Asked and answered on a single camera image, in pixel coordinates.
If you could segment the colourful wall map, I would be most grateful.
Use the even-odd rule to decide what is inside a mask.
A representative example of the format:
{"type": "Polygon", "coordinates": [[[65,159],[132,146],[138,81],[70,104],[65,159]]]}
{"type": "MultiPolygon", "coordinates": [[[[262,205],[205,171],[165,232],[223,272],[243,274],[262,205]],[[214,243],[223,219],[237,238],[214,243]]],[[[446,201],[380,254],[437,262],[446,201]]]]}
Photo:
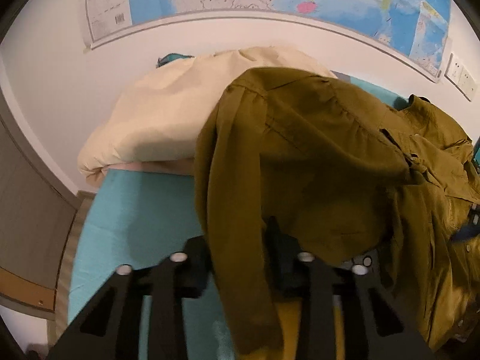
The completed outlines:
{"type": "Polygon", "coordinates": [[[285,20],[351,32],[401,54],[438,80],[451,0],[79,0],[86,45],[97,47],[155,26],[213,18],[285,20]]]}

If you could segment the brown olive jacket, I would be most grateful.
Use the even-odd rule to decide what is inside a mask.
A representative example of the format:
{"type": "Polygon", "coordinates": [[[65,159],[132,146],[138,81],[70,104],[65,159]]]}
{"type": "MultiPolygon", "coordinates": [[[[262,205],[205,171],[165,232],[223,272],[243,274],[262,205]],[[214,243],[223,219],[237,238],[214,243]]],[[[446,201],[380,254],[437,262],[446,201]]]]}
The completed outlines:
{"type": "Polygon", "coordinates": [[[473,143],[422,97],[396,110],[335,78],[250,69],[208,117],[194,181],[241,358],[279,359],[287,340],[265,275],[270,218],[333,266],[377,250],[383,285],[433,350],[479,322],[479,239],[453,240],[479,206],[473,143]]]}

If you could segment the cream duvet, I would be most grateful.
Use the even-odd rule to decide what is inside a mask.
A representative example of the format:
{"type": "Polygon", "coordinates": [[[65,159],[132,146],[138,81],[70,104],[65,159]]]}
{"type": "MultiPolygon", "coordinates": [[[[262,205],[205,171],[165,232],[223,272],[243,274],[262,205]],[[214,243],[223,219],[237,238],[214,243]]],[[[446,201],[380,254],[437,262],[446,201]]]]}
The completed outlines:
{"type": "Polygon", "coordinates": [[[109,119],[81,149],[80,173],[95,187],[112,169],[192,175],[198,135],[222,93],[246,70],[263,67],[333,76],[315,58],[289,47],[251,47],[176,59],[120,94],[109,119]]]}

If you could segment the white wall socket panel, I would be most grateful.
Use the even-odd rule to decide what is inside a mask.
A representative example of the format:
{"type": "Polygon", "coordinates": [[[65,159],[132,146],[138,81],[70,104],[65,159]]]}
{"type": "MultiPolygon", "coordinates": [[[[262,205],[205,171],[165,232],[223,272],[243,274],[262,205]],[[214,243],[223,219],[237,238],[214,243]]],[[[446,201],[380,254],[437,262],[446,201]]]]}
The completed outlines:
{"type": "Polygon", "coordinates": [[[464,63],[453,53],[450,54],[445,77],[454,84],[469,102],[473,102],[479,85],[464,63]]]}

